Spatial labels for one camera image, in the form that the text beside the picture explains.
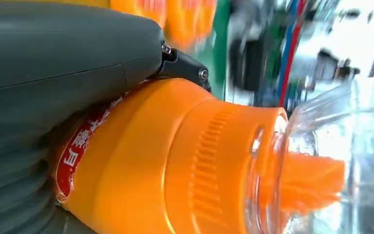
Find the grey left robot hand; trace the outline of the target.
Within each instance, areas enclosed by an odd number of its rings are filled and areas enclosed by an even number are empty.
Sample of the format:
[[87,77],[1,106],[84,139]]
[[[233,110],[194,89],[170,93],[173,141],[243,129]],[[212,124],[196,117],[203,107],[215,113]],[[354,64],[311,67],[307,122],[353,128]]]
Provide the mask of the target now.
[[148,78],[206,86],[154,21],[106,8],[0,1],[0,144],[30,140]]

